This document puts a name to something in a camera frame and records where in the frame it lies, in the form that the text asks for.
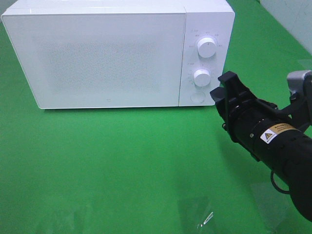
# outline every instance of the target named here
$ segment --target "warning label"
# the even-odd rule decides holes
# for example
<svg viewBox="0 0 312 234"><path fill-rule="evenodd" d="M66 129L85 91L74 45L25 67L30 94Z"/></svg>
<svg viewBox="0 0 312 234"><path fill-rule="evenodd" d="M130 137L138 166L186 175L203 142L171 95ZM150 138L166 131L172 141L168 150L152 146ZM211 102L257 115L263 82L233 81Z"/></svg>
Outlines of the warning label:
<svg viewBox="0 0 312 234"><path fill-rule="evenodd" d="M260 138L269 144L278 134L287 130L297 130L287 123L279 123L266 130Z"/></svg>
<svg viewBox="0 0 312 234"><path fill-rule="evenodd" d="M268 129L261 135L260 138L269 144L276 136L277 134L275 132L273 132L271 129Z"/></svg>
<svg viewBox="0 0 312 234"><path fill-rule="evenodd" d="M279 123L279 124L276 124L276 125L272 126L269 129L271 129L276 134L280 134L280 133L282 133L284 131L293 130L293 129L296 129L296 128L292 127L291 125L289 125L287 123Z"/></svg>
<svg viewBox="0 0 312 234"><path fill-rule="evenodd" d="M271 134L271 133L266 133L266 134L265 134L265 138L266 138L266 139L269 139L269 138L270 138L270 136L272 136L272 134Z"/></svg>

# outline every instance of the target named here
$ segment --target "microwave control panel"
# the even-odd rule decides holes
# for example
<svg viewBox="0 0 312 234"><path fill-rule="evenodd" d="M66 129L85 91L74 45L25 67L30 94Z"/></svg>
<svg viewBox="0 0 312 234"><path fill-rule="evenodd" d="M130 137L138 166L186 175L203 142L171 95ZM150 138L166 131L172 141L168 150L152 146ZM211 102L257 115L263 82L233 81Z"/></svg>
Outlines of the microwave control panel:
<svg viewBox="0 0 312 234"><path fill-rule="evenodd" d="M207 106L220 85L234 12L187 13L179 106Z"/></svg>

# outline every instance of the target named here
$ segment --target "green tablecloth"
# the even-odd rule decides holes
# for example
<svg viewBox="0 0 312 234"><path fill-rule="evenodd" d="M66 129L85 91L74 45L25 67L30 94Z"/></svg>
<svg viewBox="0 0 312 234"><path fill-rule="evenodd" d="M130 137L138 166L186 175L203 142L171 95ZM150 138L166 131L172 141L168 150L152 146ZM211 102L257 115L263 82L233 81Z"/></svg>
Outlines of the green tablecloth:
<svg viewBox="0 0 312 234"><path fill-rule="evenodd" d="M257 1L229 2L224 71L288 105L286 75L311 55ZM214 106L40 110L3 25L0 79L2 234L312 232Z"/></svg>

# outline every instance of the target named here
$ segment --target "white wall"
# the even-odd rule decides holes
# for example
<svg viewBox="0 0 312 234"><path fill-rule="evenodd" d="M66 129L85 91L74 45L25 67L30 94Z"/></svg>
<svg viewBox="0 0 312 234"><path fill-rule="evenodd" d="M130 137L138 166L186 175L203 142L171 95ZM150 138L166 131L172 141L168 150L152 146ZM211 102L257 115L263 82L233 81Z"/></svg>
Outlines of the white wall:
<svg viewBox="0 0 312 234"><path fill-rule="evenodd" d="M312 54L312 0L260 2Z"/></svg>
<svg viewBox="0 0 312 234"><path fill-rule="evenodd" d="M0 15L2 15L3 12L5 12L5 10L15 2L16 0L0 0Z"/></svg>

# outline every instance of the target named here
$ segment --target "white microwave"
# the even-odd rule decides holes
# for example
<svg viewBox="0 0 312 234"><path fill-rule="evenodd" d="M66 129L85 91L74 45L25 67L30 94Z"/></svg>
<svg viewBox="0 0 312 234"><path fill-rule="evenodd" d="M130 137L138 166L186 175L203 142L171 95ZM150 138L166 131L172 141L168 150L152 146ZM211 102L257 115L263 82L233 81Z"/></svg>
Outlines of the white microwave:
<svg viewBox="0 0 312 234"><path fill-rule="evenodd" d="M1 16L39 108L214 105L225 0L18 0Z"/></svg>

